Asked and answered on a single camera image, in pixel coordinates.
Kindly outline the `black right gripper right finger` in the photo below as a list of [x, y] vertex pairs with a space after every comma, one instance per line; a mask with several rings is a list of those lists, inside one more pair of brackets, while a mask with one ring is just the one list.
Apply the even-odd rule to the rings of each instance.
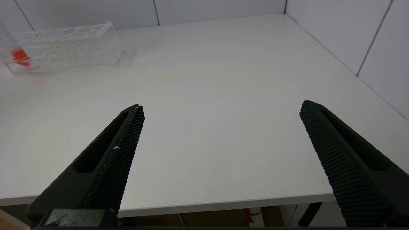
[[299, 115], [346, 225], [408, 227], [408, 174], [323, 105]]

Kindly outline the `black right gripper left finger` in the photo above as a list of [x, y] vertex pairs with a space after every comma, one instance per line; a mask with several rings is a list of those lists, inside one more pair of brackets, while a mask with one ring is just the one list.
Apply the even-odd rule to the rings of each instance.
[[130, 106], [27, 207], [33, 226], [116, 226], [145, 121]]

